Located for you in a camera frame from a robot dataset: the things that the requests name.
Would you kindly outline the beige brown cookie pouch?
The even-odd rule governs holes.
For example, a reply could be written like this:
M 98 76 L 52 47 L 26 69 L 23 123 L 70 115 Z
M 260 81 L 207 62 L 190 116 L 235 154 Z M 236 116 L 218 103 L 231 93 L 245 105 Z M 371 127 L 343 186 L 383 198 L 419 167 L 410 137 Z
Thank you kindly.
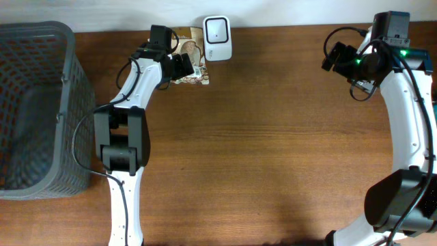
M 189 83 L 208 85 L 209 74 L 206 68 L 206 59 L 204 54 L 203 29 L 200 27 L 175 27 L 173 28 L 179 38 L 172 37 L 171 45 L 177 46 L 174 54 L 187 54 L 193 65 L 194 73 L 187 77 L 172 81 L 174 84 Z

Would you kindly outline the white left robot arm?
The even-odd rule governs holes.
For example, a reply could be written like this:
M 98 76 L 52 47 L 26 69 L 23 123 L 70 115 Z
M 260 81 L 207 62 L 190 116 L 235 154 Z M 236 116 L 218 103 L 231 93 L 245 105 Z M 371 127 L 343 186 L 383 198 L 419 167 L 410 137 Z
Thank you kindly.
M 142 245 L 141 179 L 150 158 L 145 110 L 158 88 L 194 73 L 187 54 L 177 54 L 174 30 L 153 25 L 148 41 L 128 58 L 129 74 L 117 96 L 94 111 L 96 155 L 111 196 L 110 245 Z

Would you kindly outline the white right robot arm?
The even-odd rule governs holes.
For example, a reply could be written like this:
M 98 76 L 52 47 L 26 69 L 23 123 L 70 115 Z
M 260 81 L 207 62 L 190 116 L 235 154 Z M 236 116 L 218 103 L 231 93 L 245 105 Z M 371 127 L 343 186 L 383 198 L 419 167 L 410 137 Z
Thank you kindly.
M 393 143 L 391 173 L 368 189 L 363 214 L 333 230 L 325 245 L 397 245 L 436 231 L 436 116 L 432 61 L 410 47 L 410 15 L 388 11 L 360 30 L 358 48 L 338 42 L 324 48 L 322 68 L 345 77 L 367 97 L 380 92 Z

